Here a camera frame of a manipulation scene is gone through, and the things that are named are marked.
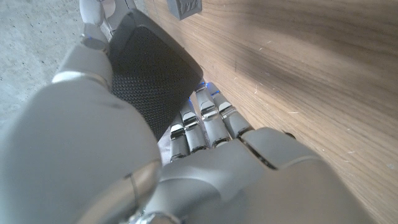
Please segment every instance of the robotic hand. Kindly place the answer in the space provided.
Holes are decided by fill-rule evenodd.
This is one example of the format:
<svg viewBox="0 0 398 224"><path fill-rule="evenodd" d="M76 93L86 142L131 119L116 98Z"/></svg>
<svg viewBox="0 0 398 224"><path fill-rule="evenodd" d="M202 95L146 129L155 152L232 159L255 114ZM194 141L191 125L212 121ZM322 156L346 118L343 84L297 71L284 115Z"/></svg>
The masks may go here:
<svg viewBox="0 0 398 224"><path fill-rule="evenodd" d="M253 130L214 84L197 85L199 66L143 14L110 43L87 24L53 83L0 133L0 223L117 223L137 211L131 223L373 223L313 151ZM206 133L185 102L193 90Z"/></svg>
<svg viewBox="0 0 398 224"><path fill-rule="evenodd" d="M200 118L188 100L171 125L171 163L133 223L373 223L315 152L254 130L213 83L195 94Z"/></svg>

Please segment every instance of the black fabric padding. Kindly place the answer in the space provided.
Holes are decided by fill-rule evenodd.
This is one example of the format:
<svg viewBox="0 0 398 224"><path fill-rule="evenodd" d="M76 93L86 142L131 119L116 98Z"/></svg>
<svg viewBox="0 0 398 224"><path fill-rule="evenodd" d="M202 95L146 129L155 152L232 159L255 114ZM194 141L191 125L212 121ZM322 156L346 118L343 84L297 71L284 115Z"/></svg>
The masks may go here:
<svg viewBox="0 0 398 224"><path fill-rule="evenodd" d="M179 54L144 26L132 29L126 32L117 30L111 40L112 91L143 115L159 140L194 91L202 74L182 58L186 52ZM118 50L112 53L112 47Z"/></svg>

